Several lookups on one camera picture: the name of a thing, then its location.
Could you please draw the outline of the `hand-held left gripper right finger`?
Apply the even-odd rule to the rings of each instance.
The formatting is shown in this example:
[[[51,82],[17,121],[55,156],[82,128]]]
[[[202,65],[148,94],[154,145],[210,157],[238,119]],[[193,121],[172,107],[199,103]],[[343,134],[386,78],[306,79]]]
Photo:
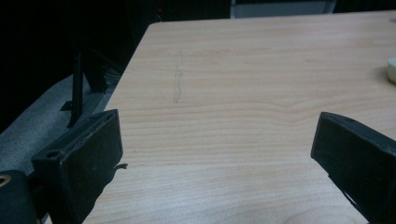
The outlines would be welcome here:
[[[310,156],[370,224],[396,224],[396,141],[322,112]]]

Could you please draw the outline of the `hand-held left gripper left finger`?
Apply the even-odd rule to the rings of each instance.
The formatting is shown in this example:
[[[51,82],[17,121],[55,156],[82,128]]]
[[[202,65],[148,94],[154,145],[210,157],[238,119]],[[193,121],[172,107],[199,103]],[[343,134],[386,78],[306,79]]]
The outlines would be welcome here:
[[[119,113],[94,114],[32,158],[55,224],[81,224],[109,184],[122,158]]]

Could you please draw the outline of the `pale yellow cloth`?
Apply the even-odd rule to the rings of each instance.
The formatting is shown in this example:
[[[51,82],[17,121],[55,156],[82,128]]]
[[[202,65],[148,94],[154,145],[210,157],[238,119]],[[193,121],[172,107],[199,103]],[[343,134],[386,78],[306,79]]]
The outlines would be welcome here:
[[[396,84],[396,57],[388,59],[387,77],[389,81]]]

